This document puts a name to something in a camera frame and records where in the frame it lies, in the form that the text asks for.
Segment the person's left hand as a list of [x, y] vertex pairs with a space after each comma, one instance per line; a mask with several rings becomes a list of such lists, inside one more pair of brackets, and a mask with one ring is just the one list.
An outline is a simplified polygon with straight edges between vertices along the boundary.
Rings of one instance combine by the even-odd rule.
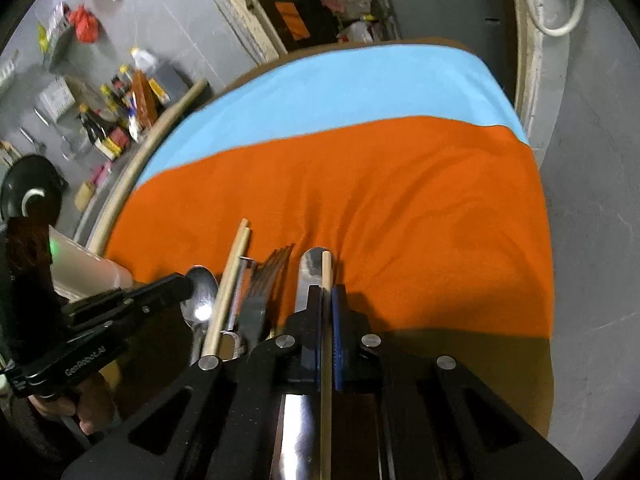
[[105, 430], [114, 422], [116, 408], [111, 387], [98, 373], [78, 385], [72, 398], [59, 396], [55, 400], [29, 396], [37, 412], [48, 419], [77, 417], [80, 430], [86, 436]]

